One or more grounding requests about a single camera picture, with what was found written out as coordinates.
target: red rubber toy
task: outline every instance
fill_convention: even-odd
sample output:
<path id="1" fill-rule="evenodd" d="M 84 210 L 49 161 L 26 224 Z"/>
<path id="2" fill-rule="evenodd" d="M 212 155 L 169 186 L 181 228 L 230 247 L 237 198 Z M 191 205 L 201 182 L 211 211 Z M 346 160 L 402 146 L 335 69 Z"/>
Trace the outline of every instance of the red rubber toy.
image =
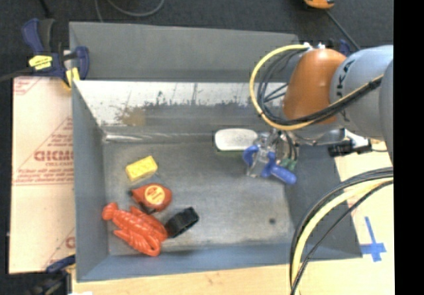
<path id="1" fill-rule="evenodd" d="M 148 256 L 158 256 L 162 242 L 168 237 L 165 227 L 155 217 L 133 206 L 128 212 L 112 202 L 103 208 L 101 216 L 105 221 L 112 220 L 119 227 L 120 230 L 113 232 L 117 237 Z"/>

